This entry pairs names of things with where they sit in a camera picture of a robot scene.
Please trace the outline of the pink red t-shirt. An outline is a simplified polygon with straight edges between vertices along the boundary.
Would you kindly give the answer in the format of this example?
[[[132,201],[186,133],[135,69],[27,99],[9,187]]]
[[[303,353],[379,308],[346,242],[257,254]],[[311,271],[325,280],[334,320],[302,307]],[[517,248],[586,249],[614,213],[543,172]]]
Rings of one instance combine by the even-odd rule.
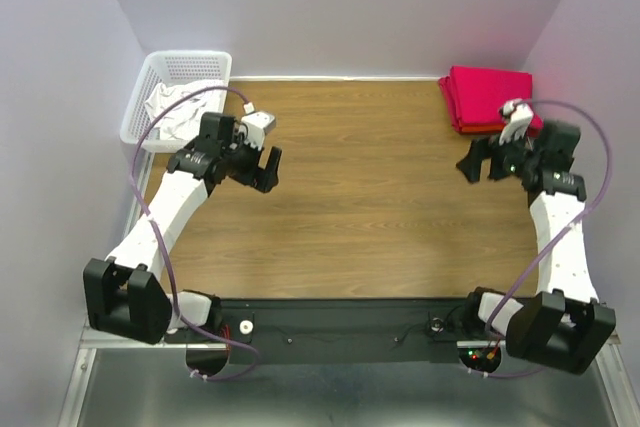
[[[454,65],[453,81],[460,124],[503,124],[499,113],[512,99],[528,99],[533,93],[533,75],[527,72]]]

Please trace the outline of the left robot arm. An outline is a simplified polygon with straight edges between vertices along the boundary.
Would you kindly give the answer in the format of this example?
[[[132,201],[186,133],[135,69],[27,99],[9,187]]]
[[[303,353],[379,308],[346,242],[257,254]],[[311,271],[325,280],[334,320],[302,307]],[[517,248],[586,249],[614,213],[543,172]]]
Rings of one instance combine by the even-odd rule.
[[[273,114],[256,111],[235,119],[207,113],[195,138],[171,155],[160,186],[131,231],[106,259],[90,260],[83,271],[92,329],[156,344],[180,328],[199,340],[215,339],[222,329],[219,301],[212,295],[161,286],[172,276],[169,253],[187,223],[225,179],[270,192],[278,183],[281,149],[259,164]]]

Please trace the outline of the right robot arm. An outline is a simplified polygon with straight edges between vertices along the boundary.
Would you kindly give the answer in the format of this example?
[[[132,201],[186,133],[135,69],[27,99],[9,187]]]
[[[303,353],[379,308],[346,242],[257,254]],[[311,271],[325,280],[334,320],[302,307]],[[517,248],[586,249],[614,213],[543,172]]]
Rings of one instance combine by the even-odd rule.
[[[547,121],[532,140],[474,139],[456,165],[470,183],[479,181],[483,161],[492,180],[520,179],[538,249],[535,295],[521,302],[512,291],[477,288],[460,313],[461,328],[472,337],[498,334],[510,356],[575,375],[616,327],[615,311],[600,302],[587,265],[582,221],[592,206],[584,179],[571,171],[580,137],[574,125]]]

